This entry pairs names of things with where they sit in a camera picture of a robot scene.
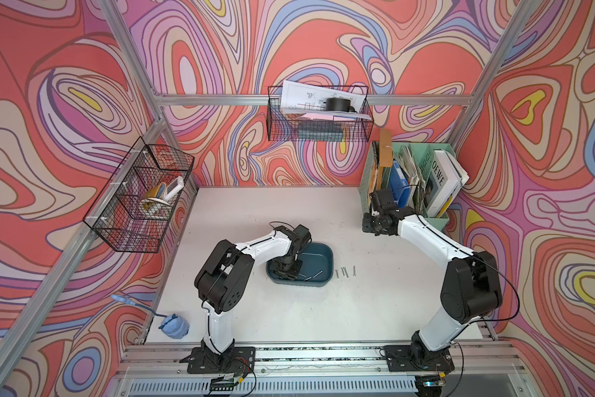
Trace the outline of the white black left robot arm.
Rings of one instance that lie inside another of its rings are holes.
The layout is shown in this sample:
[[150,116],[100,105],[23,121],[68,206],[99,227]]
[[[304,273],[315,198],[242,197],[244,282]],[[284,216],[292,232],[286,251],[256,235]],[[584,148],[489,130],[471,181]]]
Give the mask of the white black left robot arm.
[[194,281],[201,307],[206,311],[206,333],[201,345],[183,359],[189,374],[246,372],[253,367],[255,349],[234,347],[231,310],[244,297],[249,278],[257,266],[271,264],[272,271],[284,280],[300,275],[299,255],[312,242],[308,228],[298,225],[277,226],[247,243],[219,241]]

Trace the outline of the teal plastic storage box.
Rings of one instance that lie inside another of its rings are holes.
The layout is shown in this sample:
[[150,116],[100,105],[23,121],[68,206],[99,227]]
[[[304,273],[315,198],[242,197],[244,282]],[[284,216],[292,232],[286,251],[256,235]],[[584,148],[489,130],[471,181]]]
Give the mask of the teal plastic storage box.
[[[303,256],[305,252],[325,254],[321,256]],[[299,276],[295,280],[280,280],[274,277],[269,271],[269,261],[266,265],[266,273],[268,277],[276,284],[286,286],[307,286],[307,287],[323,287],[334,275],[334,254],[332,249],[324,243],[311,243],[298,257],[302,260],[302,269]],[[317,272],[323,273],[316,278],[312,278]]]

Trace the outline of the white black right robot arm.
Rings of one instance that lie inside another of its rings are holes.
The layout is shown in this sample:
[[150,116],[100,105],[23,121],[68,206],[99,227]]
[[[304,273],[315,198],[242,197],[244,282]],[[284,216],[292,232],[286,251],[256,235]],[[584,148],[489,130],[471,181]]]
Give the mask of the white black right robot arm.
[[396,236],[419,248],[444,271],[441,307],[416,331],[407,350],[412,368],[422,372],[451,372],[450,345],[470,324],[503,303],[500,274],[494,255],[467,248],[431,226],[408,208],[378,215],[365,213],[362,231]]

